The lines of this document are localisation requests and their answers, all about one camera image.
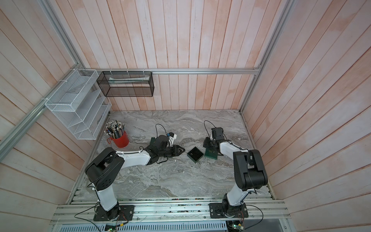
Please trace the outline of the small green box lid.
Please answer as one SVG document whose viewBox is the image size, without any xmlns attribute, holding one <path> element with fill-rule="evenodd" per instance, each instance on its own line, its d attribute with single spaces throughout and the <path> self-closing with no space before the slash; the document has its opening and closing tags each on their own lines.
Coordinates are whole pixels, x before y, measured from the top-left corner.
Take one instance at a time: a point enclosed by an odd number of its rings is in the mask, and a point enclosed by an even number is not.
<svg viewBox="0 0 371 232">
<path fill-rule="evenodd" d="M 218 151 L 215 148 L 207 148 L 205 150 L 205 155 L 206 158 L 217 160 L 218 157 Z"/>
</svg>

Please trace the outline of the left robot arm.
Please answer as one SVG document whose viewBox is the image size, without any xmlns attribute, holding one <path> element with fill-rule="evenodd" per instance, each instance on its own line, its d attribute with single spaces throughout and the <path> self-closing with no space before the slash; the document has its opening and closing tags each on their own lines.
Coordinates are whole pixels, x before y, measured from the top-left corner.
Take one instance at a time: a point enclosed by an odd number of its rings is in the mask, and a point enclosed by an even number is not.
<svg viewBox="0 0 371 232">
<path fill-rule="evenodd" d="M 104 149 L 85 169 L 85 174 L 94 187 L 100 207 L 109 212 L 119 206 L 112 184 L 123 168 L 159 164 L 160 158 L 178 157 L 185 149 L 174 144 L 176 135 L 160 135 L 145 148 L 138 151 Z"/>
</svg>

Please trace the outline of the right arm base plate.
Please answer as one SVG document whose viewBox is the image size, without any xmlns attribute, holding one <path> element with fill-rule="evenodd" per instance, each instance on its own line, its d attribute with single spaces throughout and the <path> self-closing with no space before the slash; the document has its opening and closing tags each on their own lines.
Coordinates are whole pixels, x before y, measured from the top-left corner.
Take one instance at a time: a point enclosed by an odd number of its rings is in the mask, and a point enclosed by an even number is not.
<svg viewBox="0 0 371 232">
<path fill-rule="evenodd" d="M 211 218 L 248 218 L 246 204 L 240 206 L 230 206 L 228 202 L 210 203 L 209 204 Z"/>
</svg>

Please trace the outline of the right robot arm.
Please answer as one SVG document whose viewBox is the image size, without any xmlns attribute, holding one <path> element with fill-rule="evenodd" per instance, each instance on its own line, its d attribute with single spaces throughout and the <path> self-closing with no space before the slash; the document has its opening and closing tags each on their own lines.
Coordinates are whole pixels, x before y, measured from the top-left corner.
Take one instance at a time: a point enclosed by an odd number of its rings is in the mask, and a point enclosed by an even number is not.
<svg viewBox="0 0 371 232">
<path fill-rule="evenodd" d="M 227 207 L 240 206 L 249 193 L 268 184 L 268 175 L 258 150 L 241 148 L 231 141 L 209 137 L 205 138 L 203 146 L 233 160 L 235 185 L 226 194 L 224 202 Z"/>
</svg>

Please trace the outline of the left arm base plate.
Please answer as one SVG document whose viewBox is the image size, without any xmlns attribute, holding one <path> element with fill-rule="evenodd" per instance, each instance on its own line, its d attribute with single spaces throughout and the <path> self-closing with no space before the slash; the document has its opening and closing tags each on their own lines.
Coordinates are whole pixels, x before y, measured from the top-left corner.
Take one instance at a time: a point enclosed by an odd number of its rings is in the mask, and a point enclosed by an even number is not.
<svg viewBox="0 0 371 232">
<path fill-rule="evenodd" d="M 93 221 L 131 221 L 133 218 L 134 209 L 134 205 L 116 205 L 111 210 L 105 211 L 103 207 L 99 205 L 95 211 Z"/>
</svg>

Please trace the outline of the small green box base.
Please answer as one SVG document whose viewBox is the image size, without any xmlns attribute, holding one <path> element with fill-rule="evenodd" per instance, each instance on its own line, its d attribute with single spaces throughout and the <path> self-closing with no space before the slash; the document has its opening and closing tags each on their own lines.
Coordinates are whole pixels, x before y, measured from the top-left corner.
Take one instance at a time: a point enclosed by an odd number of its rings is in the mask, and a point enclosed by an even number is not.
<svg viewBox="0 0 371 232">
<path fill-rule="evenodd" d="M 197 148 L 194 147 L 191 149 L 188 153 L 187 156 L 194 162 L 197 163 L 203 156 L 204 154 Z"/>
</svg>

